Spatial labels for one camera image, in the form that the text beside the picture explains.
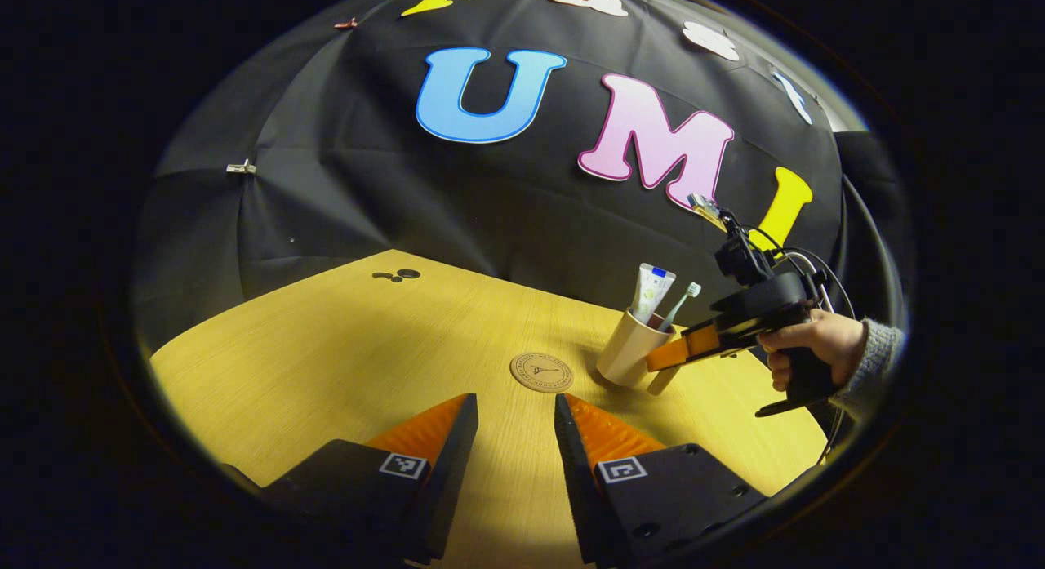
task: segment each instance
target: orange gripper pad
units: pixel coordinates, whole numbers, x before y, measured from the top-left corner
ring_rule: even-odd
[[[633,457],[667,448],[611,413],[570,393],[565,395],[593,473],[600,461]]]
[[[715,324],[709,324],[650,351],[646,356],[646,371],[660,371],[668,367],[674,367],[684,363],[694,355],[709,352],[709,350],[718,347],[719,338],[715,331]]]
[[[467,396],[467,393],[462,393],[428,408],[370,439],[366,446],[412,457],[424,457],[434,465]]]

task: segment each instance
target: toothpaste tube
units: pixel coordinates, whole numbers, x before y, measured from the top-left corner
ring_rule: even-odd
[[[635,282],[635,297],[631,301],[631,315],[643,324],[649,324],[650,317],[660,300],[668,294],[668,288],[675,281],[675,274],[649,264],[638,266],[638,280]]]

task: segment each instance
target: black fabric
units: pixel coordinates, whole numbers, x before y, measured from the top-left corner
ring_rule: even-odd
[[[679,324],[711,316],[709,304],[739,287],[714,260],[722,232],[667,198],[679,167],[648,190],[633,146],[626,182],[578,167],[602,130],[607,72],[653,86],[673,127],[705,110],[734,128],[716,198],[742,221],[757,225],[768,211],[776,166],[806,179],[814,199],[787,242],[821,256],[835,248],[841,165],[823,110],[799,89],[814,121],[807,126],[760,56],[739,47],[741,61],[730,62],[689,43],[681,29],[693,12],[622,0],[630,15],[617,18],[550,0],[456,0],[400,17],[418,1],[331,8],[242,65],[186,121],[158,170],[157,204],[194,211],[166,194],[179,175],[206,169],[225,183],[219,167],[247,157],[258,173],[241,179],[234,243],[223,243],[236,249],[238,272],[176,265],[186,245],[177,231],[142,238],[149,259],[141,261],[138,295],[152,303],[138,302],[136,313],[153,349],[213,312],[185,305],[178,281],[222,281],[208,293],[222,298],[215,309],[228,308],[388,248],[616,310],[630,301],[638,265],[650,263],[675,272],[678,287],[703,287]],[[354,30],[332,28],[364,10]],[[505,60],[510,51],[548,50],[568,64],[553,71],[521,134],[493,144],[448,142],[418,126],[415,105],[425,56],[457,46],[491,51],[463,96],[473,113],[504,104],[515,69]],[[271,74],[260,77],[261,68]],[[159,269],[168,272],[150,272]],[[240,289],[226,290],[236,278]]]
[[[891,253],[878,234],[875,220],[852,182],[843,176],[846,208],[846,245],[852,252],[844,275],[838,275],[854,300],[856,319],[872,318],[883,324],[907,331],[903,288]]]
[[[236,236],[238,184],[224,169],[205,169],[166,176],[155,192],[142,208],[132,297],[148,352],[246,297]]]
[[[875,226],[900,279],[904,304],[910,305],[914,293],[916,248],[911,208],[900,173],[884,143],[874,134],[838,132],[835,139],[842,172],[860,192],[860,199],[874,217]]]

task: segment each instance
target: wooden table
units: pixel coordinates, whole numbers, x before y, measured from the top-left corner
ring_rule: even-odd
[[[399,269],[421,276],[371,275]],[[701,445],[768,496],[812,465],[826,441],[805,409],[753,416],[781,394],[748,352],[689,365],[659,396],[647,382],[597,383],[588,371],[621,314],[392,250],[206,320],[152,364],[202,446],[261,486],[331,439],[364,442],[474,392],[479,431],[435,565],[581,567],[554,394],[512,378],[516,355],[561,359],[574,370],[571,393],[666,445]]]

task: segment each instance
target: hand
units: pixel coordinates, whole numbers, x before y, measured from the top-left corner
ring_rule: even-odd
[[[845,385],[860,364],[867,344],[867,327],[863,322],[818,309],[811,310],[809,316],[811,322],[759,335],[759,344],[768,354],[766,364],[772,371],[776,391],[787,391],[791,381],[791,361],[787,355],[777,352],[782,348],[811,348],[817,359],[831,365],[831,380],[837,387]]]

